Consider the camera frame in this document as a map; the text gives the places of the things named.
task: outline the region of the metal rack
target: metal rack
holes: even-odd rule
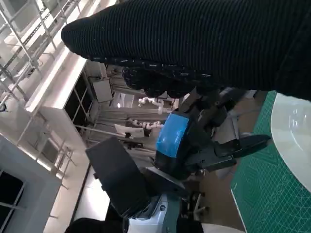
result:
[[[46,19],[51,15],[51,12],[48,12],[48,14],[45,17],[42,17],[43,12],[47,11],[47,8],[40,9],[39,5],[35,0],[28,0],[27,3],[18,11],[16,14],[8,18],[5,15],[5,12],[0,8],[0,15],[4,19],[5,24],[3,24],[0,27],[0,33],[3,32],[5,29],[10,28],[12,34],[15,36],[16,40],[19,43],[19,48],[16,50],[16,52],[13,54],[12,58],[3,66],[0,66],[0,76],[8,79],[11,81],[12,85],[7,85],[3,79],[0,79],[0,86],[5,89],[5,93],[2,95],[1,102],[0,102],[0,109],[2,109],[2,112],[7,111],[7,114],[10,114],[9,110],[6,110],[5,103],[9,99],[14,99],[15,104],[23,110],[23,114],[28,117],[28,123],[25,125],[24,129],[22,130],[21,134],[17,137],[12,137],[11,135],[5,134],[1,132],[1,126],[0,126],[0,133],[3,133],[3,135],[10,139],[12,143],[14,143],[17,147],[19,147],[21,150],[26,152],[29,156],[31,156],[34,160],[36,160],[39,164],[43,165],[47,170],[50,171],[52,175],[57,176],[61,180],[64,179],[65,173],[67,171],[67,168],[69,166],[69,163],[72,163],[74,166],[76,164],[74,163],[72,159],[72,155],[74,152],[74,148],[68,148],[66,146],[66,139],[65,138],[59,138],[61,135],[55,135],[53,133],[53,129],[49,126],[48,121],[43,117],[43,115],[40,113],[40,105],[37,106],[37,108],[32,111],[28,112],[25,109],[25,103],[28,101],[28,96],[26,95],[25,91],[22,89],[22,87],[19,85],[20,81],[22,81],[25,77],[30,77],[33,75],[33,73],[36,71],[41,79],[43,79],[43,74],[39,68],[38,65],[38,58],[44,53],[45,49],[49,44],[52,44],[55,51],[57,51],[57,47],[55,45],[55,42],[53,41],[56,33],[59,31],[59,29],[62,27],[64,23],[67,23],[67,17],[66,14],[68,14],[68,11],[73,11],[76,7],[78,8],[80,14],[80,8],[78,6],[80,0],[65,0],[65,4],[61,4],[59,0],[57,0],[58,9],[59,12],[54,17],[53,23],[47,27],[45,24]],[[38,18],[40,19],[40,23],[35,27],[35,29],[29,34],[29,36],[22,41],[21,36],[18,34],[17,30],[14,28],[14,20],[15,18],[28,6],[29,4],[34,4],[36,11],[38,13]],[[45,35],[42,38],[40,46],[36,49],[36,51],[33,54],[30,54],[27,50],[27,43],[31,40],[31,38],[35,35],[35,33],[39,30],[40,27],[43,27],[45,30]],[[27,58],[29,59],[28,63],[24,66],[23,70],[16,76],[12,76],[10,71],[8,70],[9,65],[17,58],[17,56],[24,51]],[[30,146],[27,143],[26,133],[29,129],[29,127],[32,124],[36,124],[40,126],[41,132],[45,135],[44,144],[41,149],[37,148],[31,148],[29,150]],[[47,165],[43,162],[42,156],[43,156],[43,148],[46,145],[46,143],[50,141],[52,142],[56,148],[58,149],[58,159],[55,164]]]

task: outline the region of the green cutting mat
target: green cutting mat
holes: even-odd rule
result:
[[[255,134],[271,135],[275,97],[275,92],[268,93]],[[231,189],[248,233],[311,233],[311,193],[290,172],[275,145],[243,158]]]

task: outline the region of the fluorescent light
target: fluorescent light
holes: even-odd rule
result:
[[[38,104],[41,102],[41,100],[44,96],[44,93],[49,88],[51,82],[53,81],[58,70],[62,66],[65,59],[67,58],[68,54],[69,54],[69,49],[67,47],[65,47],[61,56],[59,56],[59,58],[56,58],[57,60],[56,60],[55,65],[53,66],[52,70],[50,71],[50,73],[49,73],[48,77],[46,78],[45,82],[43,83],[43,85],[40,87],[40,90],[36,94],[34,100],[30,104],[30,106],[26,107],[27,111],[32,113],[35,110],[35,108],[38,106]]]

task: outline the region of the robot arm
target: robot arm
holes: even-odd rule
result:
[[[139,170],[116,138],[86,150],[114,208],[130,219],[129,233],[176,233],[180,201],[189,195],[181,180],[200,169],[232,166],[236,158],[266,147],[270,140],[266,135],[224,144],[211,141],[211,128],[222,123],[225,106],[240,98],[242,91],[233,90],[229,96],[232,98],[220,97],[218,92],[207,97],[191,93],[169,115],[160,133],[155,167]]]

